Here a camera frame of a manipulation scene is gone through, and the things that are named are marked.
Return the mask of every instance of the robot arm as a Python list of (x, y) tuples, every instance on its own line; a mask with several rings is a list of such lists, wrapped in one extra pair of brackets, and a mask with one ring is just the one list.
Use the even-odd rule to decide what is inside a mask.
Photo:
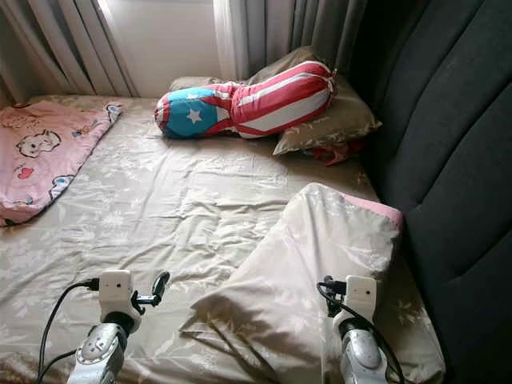
[[(346, 283), (326, 276), (324, 283), (329, 316), (333, 317), (333, 332), (342, 340), (340, 371), (345, 384), (387, 383), (388, 361), (374, 335), (368, 331), (376, 307), (377, 283), (372, 278), (347, 276)], [(353, 312), (336, 305), (336, 294), (343, 296), (342, 304)]]
[(75, 366), (67, 384), (114, 384), (124, 361), (128, 335), (135, 332), (144, 309), (140, 304), (157, 306), (162, 300), (169, 272), (160, 274), (151, 296), (133, 291), (128, 270), (107, 270), (99, 281), (102, 323), (95, 326), (77, 348)]

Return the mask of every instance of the gray curtain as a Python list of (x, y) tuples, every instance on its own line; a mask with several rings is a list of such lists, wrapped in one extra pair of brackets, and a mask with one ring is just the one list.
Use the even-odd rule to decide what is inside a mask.
[[(37, 93), (137, 96), (98, 8), (96, 0), (0, 0), (0, 28), (16, 41), (9, 48), (0, 38), (0, 76), (15, 101)], [(17, 68), (11, 53), (29, 68)]]
[(6, 87), (2, 77), (0, 77), (0, 109), (13, 103), (13, 97)]
[(247, 78), (299, 46), (341, 73), (350, 60), (367, 0), (232, 0), (242, 20), (235, 40), (237, 71)]

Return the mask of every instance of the pink blanket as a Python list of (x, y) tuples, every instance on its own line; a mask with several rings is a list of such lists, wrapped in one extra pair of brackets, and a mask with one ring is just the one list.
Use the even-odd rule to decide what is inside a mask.
[(117, 103), (80, 111), (52, 102), (0, 111), (0, 226), (51, 204), (121, 112)]

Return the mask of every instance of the bed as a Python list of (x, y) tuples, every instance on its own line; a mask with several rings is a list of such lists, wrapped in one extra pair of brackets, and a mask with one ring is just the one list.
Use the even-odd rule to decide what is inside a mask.
[[(26, 224), (0, 229), (2, 383), (34, 379), (56, 299), (107, 268), (132, 270), (141, 292), (160, 272), (171, 273), (162, 304), (148, 309), (130, 336), (119, 382), (269, 382), (258, 365), (244, 366), (178, 328), (190, 304), (232, 275), (307, 184), (376, 201), (359, 160), (325, 167), (299, 153), (276, 158), (275, 138), (164, 139), (152, 99), (32, 102), (43, 99), (83, 110), (116, 101), (125, 112), (56, 203)], [(442, 356), (414, 280), (399, 258), (391, 273), (378, 324), (411, 381), (439, 382)], [(96, 296), (72, 292), (52, 325), (47, 361), (75, 348), (98, 320)], [(65, 382), (71, 367), (71, 360), (56, 364), (45, 382)]]
[[(172, 273), (164, 303), (130, 337), (120, 382), (275, 382), (258, 362), (241, 364), (178, 328), (310, 182), (404, 214), (376, 323), (408, 379), (440, 382), (444, 358), (450, 384), (510, 382), (511, 7), (368, 2), (350, 81), (383, 126), (361, 162), (276, 158), (272, 138), (166, 141), (152, 122), (155, 100), (120, 100), (126, 112), (64, 195), (32, 222), (0, 229), (2, 382), (30, 382), (63, 287), (107, 267), (131, 268), (141, 290)], [(85, 109), (106, 101), (48, 99)], [(75, 348), (97, 321), (94, 296), (72, 294), (48, 357)], [(48, 382), (69, 370), (57, 365)]]

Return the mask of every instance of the pillowcase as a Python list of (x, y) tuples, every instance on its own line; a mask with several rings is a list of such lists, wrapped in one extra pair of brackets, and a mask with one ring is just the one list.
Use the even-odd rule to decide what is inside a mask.
[[(252, 86), (258, 82), (264, 82), (268, 78), (280, 74), (284, 70), (288, 70), (292, 66), (296, 66), (301, 62), (317, 61), (313, 55), (312, 46), (301, 46), (296, 50), (288, 53), (286, 56), (280, 58), (276, 62), (260, 69), (255, 75), (244, 81), (239, 81), (240, 84), (246, 84)], [(208, 86), (210, 84), (219, 84), (226, 82), (220, 78), (212, 78), (207, 76), (186, 76), (182, 78), (176, 78), (169, 87), (169, 91), (183, 90), (185, 88), (194, 88), (196, 86)]]
[(296, 50), (292, 50), (290, 53), (288, 53), (286, 56), (283, 56), (276, 62), (261, 68), (255, 75), (244, 81), (244, 83), (248, 86), (252, 86), (253, 84), (264, 82), (268, 78), (271, 78), (276, 74), (280, 74), (292, 66), (296, 66), (301, 62), (307, 61), (318, 61), (318, 59), (313, 54), (312, 46), (301, 46)]
[(381, 282), (400, 225), (393, 208), (309, 184), (231, 277), (192, 305), (180, 331), (241, 357), (269, 381), (321, 382), (322, 360), (339, 359), (340, 349), (324, 356), (335, 336), (322, 330), (327, 307), (316, 282), (328, 274)]
[(274, 155), (348, 142), (380, 127), (380, 121), (341, 75), (336, 77), (336, 88), (329, 109), (314, 120), (285, 130)]

